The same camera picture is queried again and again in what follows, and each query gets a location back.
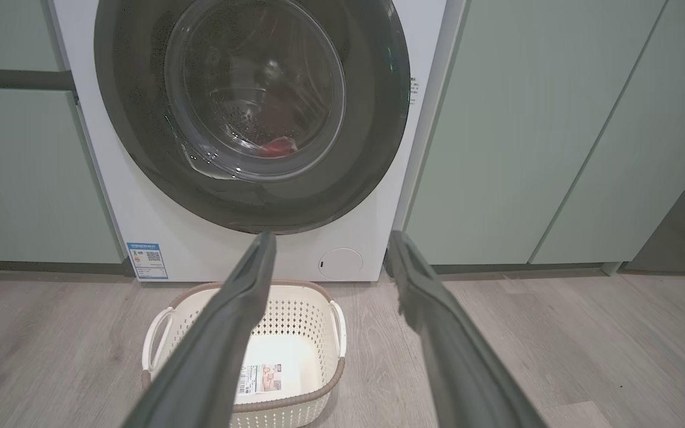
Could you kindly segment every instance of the baseboard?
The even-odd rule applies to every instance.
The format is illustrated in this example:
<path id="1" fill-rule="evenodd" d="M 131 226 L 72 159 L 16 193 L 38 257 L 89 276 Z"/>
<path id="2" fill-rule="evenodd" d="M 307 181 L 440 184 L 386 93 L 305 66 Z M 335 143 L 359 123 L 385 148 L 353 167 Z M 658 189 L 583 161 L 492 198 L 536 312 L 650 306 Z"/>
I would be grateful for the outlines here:
<path id="1" fill-rule="evenodd" d="M 0 261 L 0 270 L 55 273 L 101 273 L 106 275 L 134 276 L 128 257 L 121 263 L 49 263 L 30 261 Z"/>
<path id="2" fill-rule="evenodd" d="M 481 276 L 525 277 L 562 277 L 562 276 L 603 276 L 603 263 L 562 263 L 561 265 L 431 265 L 435 273 L 444 281 L 476 279 Z M 385 271 L 392 276 L 392 266 L 387 254 L 384 260 Z"/>

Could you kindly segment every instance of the green cabinet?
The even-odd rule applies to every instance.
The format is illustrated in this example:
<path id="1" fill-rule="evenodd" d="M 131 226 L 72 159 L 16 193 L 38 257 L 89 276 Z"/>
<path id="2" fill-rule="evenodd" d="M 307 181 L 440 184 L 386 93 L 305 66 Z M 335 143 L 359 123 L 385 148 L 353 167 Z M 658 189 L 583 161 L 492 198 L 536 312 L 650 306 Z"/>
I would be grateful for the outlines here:
<path id="1" fill-rule="evenodd" d="M 685 0 L 669 0 L 533 263 L 631 260 L 685 188 Z"/>
<path id="2" fill-rule="evenodd" d="M 70 92 L 0 89 L 0 260 L 123 260 Z"/>
<path id="3" fill-rule="evenodd" d="M 472 0 L 405 227 L 429 263 L 527 263 L 662 5 Z"/>
<path id="4" fill-rule="evenodd" d="M 0 0 L 0 70 L 65 70 L 50 2 Z"/>

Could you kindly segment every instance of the washing machine door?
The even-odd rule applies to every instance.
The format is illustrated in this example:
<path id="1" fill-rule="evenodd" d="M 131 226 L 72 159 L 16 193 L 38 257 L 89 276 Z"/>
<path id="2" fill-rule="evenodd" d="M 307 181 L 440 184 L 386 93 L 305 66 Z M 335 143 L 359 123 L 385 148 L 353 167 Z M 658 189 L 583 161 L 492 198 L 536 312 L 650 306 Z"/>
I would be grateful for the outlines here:
<path id="1" fill-rule="evenodd" d="M 356 207 L 409 108 L 391 0 L 100 0 L 95 62 L 147 177 L 250 233 L 307 231 Z"/>

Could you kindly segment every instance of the basket handle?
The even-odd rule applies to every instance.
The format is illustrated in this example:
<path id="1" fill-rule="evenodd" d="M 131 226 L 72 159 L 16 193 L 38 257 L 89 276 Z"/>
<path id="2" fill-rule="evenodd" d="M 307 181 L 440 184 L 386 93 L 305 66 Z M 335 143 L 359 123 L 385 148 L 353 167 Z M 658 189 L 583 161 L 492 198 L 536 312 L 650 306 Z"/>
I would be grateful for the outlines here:
<path id="1" fill-rule="evenodd" d="M 174 313 L 174 309 L 170 306 L 163 309 L 159 314 L 155 316 L 152 320 L 150 328 L 147 329 L 147 336 L 144 337 L 144 347 L 142 347 L 142 370 L 152 372 L 155 365 L 158 363 L 158 358 L 160 357 L 160 352 L 163 350 L 163 342 L 165 342 L 165 337 L 168 336 L 168 328 L 171 327 L 171 322 L 173 322 L 173 317 L 171 314 Z M 155 350 L 155 358 L 152 356 L 152 341 L 154 341 L 155 336 L 158 335 L 160 327 L 163 325 L 163 319 L 168 319 L 168 323 L 165 325 L 165 333 L 162 338 L 160 338 L 160 343 L 158 343 L 158 349 Z"/>
<path id="2" fill-rule="evenodd" d="M 329 304 L 332 306 L 332 313 L 335 315 L 335 321 L 337 322 L 337 338 L 340 341 L 340 358 L 345 357 L 345 351 L 348 347 L 347 333 L 345 332 L 345 316 L 343 315 L 343 310 L 336 301 L 331 300 Z"/>

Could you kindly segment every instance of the blue label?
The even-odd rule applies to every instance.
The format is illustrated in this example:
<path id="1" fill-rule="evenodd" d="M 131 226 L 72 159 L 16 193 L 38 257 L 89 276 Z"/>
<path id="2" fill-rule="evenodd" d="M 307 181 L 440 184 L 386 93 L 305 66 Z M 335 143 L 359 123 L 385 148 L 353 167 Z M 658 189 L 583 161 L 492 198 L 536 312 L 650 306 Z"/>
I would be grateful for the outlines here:
<path id="1" fill-rule="evenodd" d="M 157 244 L 128 242 L 128 258 L 134 265 L 139 279 L 168 279 L 163 263 L 163 254 Z"/>

